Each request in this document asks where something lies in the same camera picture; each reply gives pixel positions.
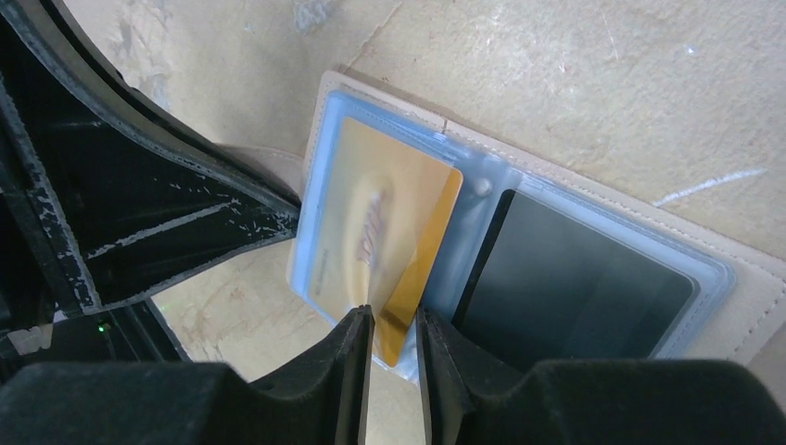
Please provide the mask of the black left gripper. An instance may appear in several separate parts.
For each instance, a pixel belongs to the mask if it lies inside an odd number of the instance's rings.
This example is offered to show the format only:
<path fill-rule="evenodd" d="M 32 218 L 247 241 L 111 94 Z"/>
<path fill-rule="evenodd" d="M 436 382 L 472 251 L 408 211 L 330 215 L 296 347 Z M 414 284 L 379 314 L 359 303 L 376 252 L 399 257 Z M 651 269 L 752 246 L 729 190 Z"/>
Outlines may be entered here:
<path fill-rule="evenodd" d="M 125 82 L 63 2 L 2 3 L 3 382 L 33 362 L 187 361 L 145 298 L 291 238 L 298 212 Z"/>

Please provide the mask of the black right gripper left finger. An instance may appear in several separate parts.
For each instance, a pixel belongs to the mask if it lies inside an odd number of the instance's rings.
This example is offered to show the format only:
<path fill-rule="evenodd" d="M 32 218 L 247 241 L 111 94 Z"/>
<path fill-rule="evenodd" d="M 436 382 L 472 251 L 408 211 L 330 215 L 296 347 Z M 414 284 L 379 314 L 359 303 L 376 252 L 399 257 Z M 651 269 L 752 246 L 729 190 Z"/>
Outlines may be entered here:
<path fill-rule="evenodd" d="M 350 310 L 275 371 L 222 362 L 42 362 L 1 389 L 5 444 L 362 444 L 374 317 Z"/>

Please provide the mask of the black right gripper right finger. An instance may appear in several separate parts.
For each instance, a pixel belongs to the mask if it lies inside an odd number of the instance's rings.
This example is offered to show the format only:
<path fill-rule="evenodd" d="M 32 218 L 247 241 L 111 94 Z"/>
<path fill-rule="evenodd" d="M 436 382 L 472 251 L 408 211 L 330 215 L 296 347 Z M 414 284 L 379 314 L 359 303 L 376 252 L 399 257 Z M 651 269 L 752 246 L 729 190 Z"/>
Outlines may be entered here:
<path fill-rule="evenodd" d="M 431 444 L 781 444 L 785 415 L 717 360 L 551 360 L 519 372 L 438 314 L 416 313 Z"/>

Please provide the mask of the grey credit card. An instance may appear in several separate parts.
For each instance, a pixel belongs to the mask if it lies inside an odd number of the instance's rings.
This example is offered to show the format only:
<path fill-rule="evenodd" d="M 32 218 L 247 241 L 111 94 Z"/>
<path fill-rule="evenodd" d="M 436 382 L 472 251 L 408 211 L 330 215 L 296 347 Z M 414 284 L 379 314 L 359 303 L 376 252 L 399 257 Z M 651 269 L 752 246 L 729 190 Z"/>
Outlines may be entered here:
<path fill-rule="evenodd" d="M 645 358 L 693 290 L 688 277 L 508 190 L 452 322 L 520 371 L 549 359 Z"/>

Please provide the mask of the beige leather card holder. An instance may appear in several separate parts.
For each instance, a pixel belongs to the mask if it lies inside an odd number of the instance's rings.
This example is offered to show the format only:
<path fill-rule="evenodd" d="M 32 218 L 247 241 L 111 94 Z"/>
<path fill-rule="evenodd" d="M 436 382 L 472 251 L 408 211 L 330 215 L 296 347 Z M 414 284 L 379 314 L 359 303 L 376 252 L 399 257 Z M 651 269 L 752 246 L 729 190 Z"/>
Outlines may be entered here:
<path fill-rule="evenodd" d="M 230 148 L 301 201 L 286 279 L 418 379 L 422 305 L 499 360 L 752 362 L 785 331 L 785 262 L 328 71 L 304 156 Z"/>

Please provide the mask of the gold credit card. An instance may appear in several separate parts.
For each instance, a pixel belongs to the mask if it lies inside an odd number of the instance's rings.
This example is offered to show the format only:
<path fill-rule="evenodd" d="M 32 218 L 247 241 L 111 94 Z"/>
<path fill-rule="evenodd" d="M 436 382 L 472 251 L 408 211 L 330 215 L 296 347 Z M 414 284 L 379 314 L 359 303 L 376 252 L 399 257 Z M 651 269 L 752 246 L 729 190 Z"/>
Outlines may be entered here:
<path fill-rule="evenodd" d="M 351 117 L 338 123 L 306 295 L 334 320 L 371 307 L 374 352 L 398 363 L 463 174 Z"/>

